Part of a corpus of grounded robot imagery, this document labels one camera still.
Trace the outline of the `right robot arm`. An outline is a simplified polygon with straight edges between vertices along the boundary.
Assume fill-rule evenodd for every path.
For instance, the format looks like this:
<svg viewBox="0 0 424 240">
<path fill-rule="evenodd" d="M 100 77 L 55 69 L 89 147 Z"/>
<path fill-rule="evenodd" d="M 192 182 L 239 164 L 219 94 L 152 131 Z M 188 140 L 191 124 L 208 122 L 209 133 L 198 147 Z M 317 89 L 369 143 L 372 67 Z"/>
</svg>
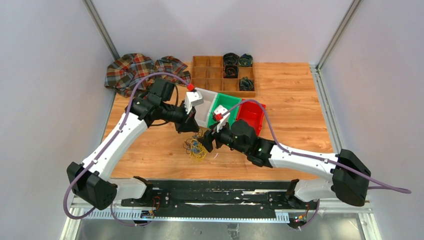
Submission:
<svg viewBox="0 0 424 240">
<path fill-rule="evenodd" d="M 244 154 L 258 167 L 294 169 L 315 175 L 314 180 L 291 181 L 285 195 L 291 208 L 327 198 L 338 198 L 355 207 L 365 204 L 371 171 L 351 150 L 319 153 L 288 147 L 257 136 L 255 129 L 244 120 L 222 128 L 214 124 L 198 140 L 208 152 L 225 145 Z"/>
</svg>

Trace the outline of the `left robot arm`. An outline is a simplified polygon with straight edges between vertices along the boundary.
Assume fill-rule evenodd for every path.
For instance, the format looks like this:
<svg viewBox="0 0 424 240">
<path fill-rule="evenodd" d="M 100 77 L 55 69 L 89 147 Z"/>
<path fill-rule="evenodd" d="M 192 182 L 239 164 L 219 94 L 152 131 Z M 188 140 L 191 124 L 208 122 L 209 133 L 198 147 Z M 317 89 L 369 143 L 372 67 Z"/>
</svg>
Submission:
<svg viewBox="0 0 424 240">
<path fill-rule="evenodd" d="M 111 179 L 111 174 L 132 143 L 157 120 L 174 123 L 178 133 L 198 132 L 195 107 L 203 104 L 201 93 L 188 86 L 184 100 L 169 104 L 175 84 L 158 78 L 139 96 L 131 99 L 118 124 L 82 163 L 67 167 L 69 192 L 95 209 L 104 210 L 114 201 L 134 199 L 140 206 L 153 201 L 152 186 L 141 177 Z"/>
</svg>

